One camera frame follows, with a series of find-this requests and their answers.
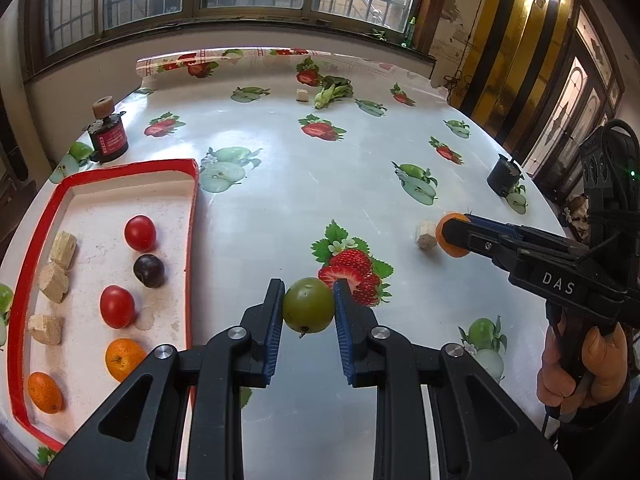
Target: human hand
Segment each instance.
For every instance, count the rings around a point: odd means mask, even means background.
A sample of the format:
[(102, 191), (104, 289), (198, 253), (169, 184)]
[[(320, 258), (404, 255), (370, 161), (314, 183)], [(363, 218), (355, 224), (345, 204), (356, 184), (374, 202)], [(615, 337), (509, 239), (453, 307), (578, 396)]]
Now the human hand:
[[(558, 325), (564, 332), (564, 320)], [(560, 367), (560, 350), (556, 336), (548, 327), (545, 350), (542, 352), (542, 368), (538, 372), (538, 399), (547, 406), (560, 406), (561, 413), (571, 413), (577, 408), (588, 408), (615, 398), (625, 385), (626, 337), (620, 323), (607, 338), (592, 327), (582, 345), (582, 362), (594, 375), (586, 394), (575, 394), (575, 381)]]

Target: brown cork stopper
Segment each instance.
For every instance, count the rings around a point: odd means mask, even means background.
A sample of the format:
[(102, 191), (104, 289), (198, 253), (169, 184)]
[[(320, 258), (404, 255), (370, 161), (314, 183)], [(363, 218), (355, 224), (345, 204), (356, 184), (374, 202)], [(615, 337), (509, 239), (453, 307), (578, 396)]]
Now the brown cork stopper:
[(109, 117), (115, 111), (115, 106), (113, 104), (113, 97), (110, 95), (107, 97), (103, 97), (102, 99), (98, 99), (94, 104), (94, 116), (96, 119), (105, 119)]

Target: window sill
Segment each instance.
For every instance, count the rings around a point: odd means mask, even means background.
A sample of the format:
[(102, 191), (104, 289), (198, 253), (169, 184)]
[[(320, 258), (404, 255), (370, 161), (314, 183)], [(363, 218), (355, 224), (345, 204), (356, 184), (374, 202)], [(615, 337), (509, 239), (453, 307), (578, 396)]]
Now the window sill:
[(197, 30), (216, 30), (217, 28), (264, 28), (264, 27), (283, 27), (283, 28), (293, 28), (297, 30), (302, 30), (305, 32), (312, 32), (316, 34), (330, 34), (333, 36), (337, 36), (339, 38), (348, 38), (353, 41), (368, 43), (370, 45), (374, 45), (376, 47), (380, 47), (382, 49), (387, 49), (389, 51), (395, 52), (396, 54), (401, 54), (403, 56), (412, 57), (414, 59), (420, 60), (421, 62), (428, 63), (431, 65), (431, 72), (433, 73), (433, 68), (435, 67), (436, 59), (433, 56), (429, 56), (428, 54), (424, 54), (422, 52), (418, 52), (417, 50), (413, 50), (410, 48), (405, 48), (399, 44), (391, 43), (390, 41), (382, 41), (377, 40), (376, 38), (372, 38), (366, 34), (361, 34), (358, 32), (351, 32), (347, 30), (339, 30), (331, 27), (330, 25), (319, 25), (317, 23), (309, 23), (302, 21), (292, 22), (290, 20), (259, 20), (259, 19), (218, 19), (218, 20), (193, 20), (190, 22), (181, 22), (181, 23), (168, 23), (165, 25), (160, 25), (159, 27), (155, 27), (149, 30), (139, 30), (136, 32), (132, 32), (130, 34), (124, 34), (117, 38), (113, 39), (103, 39), (99, 40), (91, 46), (84, 48), (83, 50), (72, 54), (71, 56), (65, 57), (64, 59), (60, 59), (57, 62), (46, 66), (39, 72), (33, 74), (32, 76), (25, 78), (25, 82), (38, 80), (41, 77), (47, 75), (47, 73), (52, 72), (53, 70), (59, 69), (60, 67), (66, 66), (70, 63), (77, 61), (78, 59), (82, 59), (87, 56), (91, 56), (100, 52), (101, 50), (106, 50), (108, 48), (114, 48), (116, 46), (121, 46), (126, 43), (133, 43), (136, 41), (147, 40), (149, 38), (154, 38), (156, 36), (175, 34), (177, 32), (184, 31), (197, 31)]

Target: golden panel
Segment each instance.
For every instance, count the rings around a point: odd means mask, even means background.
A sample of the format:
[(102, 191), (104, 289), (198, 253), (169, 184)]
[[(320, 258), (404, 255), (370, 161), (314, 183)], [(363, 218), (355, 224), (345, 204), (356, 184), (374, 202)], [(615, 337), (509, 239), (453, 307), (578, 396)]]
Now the golden panel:
[[(487, 130), (486, 122), (492, 108), (498, 99), (498, 94), (504, 85), (511, 69), (511, 65), (520, 46), (520, 40), (524, 33), (527, 18), (531, 11), (533, 0), (514, 0), (509, 23), (504, 31), (504, 37), (500, 44), (500, 51), (495, 57), (494, 66), (487, 78), (484, 89), (476, 103), (471, 118)], [(496, 132), (487, 130), (495, 136)]]
[(540, 99), (542, 99), (542, 94), (545, 91), (546, 84), (551, 79), (553, 69), (558, 61), (558, 56), (562, 47), (562, 40), (564, 40), (564, 34), (569, 22), (572, 3), (573, 0), (560, 0), (558, 20), (556, 21), (554, 34), (551, 37), (551, 44), (549, 44), (549, 50), (546, 52), (544, 63), (540, 69), (540, 74), (531, 89), (531, 94), (529, 94), (527, 103), (522, 109), (518, 120), (502, 145), (509, 153), (513, 151), (516, 143), (524, 133), (524, 130), (529, 126), (529, 122), (540, 103)]
[(549, 0), (533, 0), (529, 19), (527, 20), (520, 45), (511, 64), (511, 69), (504, 81), (504, 85), (502, 85), (498, 93), (494, 107), (484, 124), (484, 129), (492, 134), (492, 136), (498, 133), (504, 123), (504, 118), (511, 110), (511, 106), (529, 71), (529, 65), (538, 46), (540, 33), (545, 23), (548, 4)]
[(484, 0), (484, 5), (478, 18), (478, 24), (476, 25), (476, 31), (468, 46), (469, 53), (462, 67), (460, 82), (451, 93), (450, 102), (454, 108), (460, 108), (462, 99), (466, 94), (466, 85), (471, 82), (471, 78), (476, 72), (480, 56), (482, 56), (486, 40), (489, 37), (489, 31), (491, 31), (491, 26), (494, 24), (495, 13), (498, 10), (499, 3), (500, 0)]

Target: red tray rim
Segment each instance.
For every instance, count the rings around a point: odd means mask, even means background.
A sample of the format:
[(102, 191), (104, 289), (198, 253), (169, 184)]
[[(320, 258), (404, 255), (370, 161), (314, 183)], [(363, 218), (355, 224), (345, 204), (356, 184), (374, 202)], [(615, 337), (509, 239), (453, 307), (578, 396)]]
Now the red tray rim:
[(91, 184), (111, 180), (121, 176), (131, 176), (144, 173), (158, 173), (159, 171), (179, 171), (188, 174), (194, 179), (193, 199), (191, 200), (191, 213), (189, 220), (189, 230), (187, 234), (187, 264), (185, 269), (185, 333), (186, 347), (191, 348), (191, 242), (193, 235), (193, 221), (195, 216), (196, 198), (198, 194), (199, 171), (196, 161), (192, 158), (173, 158), (167, 160), (148, 160), (145, 162), (132, 162), (122, 166), (112, 168), (101, 168), (98, 170), (83, 171), (76, 173), (57, 185), (53, 191), (49, 202), (44, 208), (40, 220), (33, 232), (33, 237), (24, 256), (24, 261), (15, 286), (14, 302), (11, 308), (11, 319), (8, 327), (7, 339), (7, 383), (9, 387), (9, 400), (11, 410), (15, 420), (41, 443), (58, 452), (64, 444), (57, 441), (43, 431), (36, 428), (29, 420), (27, 407), (24, 402), (24, 330), (26, 324), (26, 309), (29, 303), (31, 288), (33, 286), (36, 266), (42, 252), (42, 247), (47, 239), (49, 229), (53, 224), (56, 212), (60, 207), (66, 193), (75, 186)]

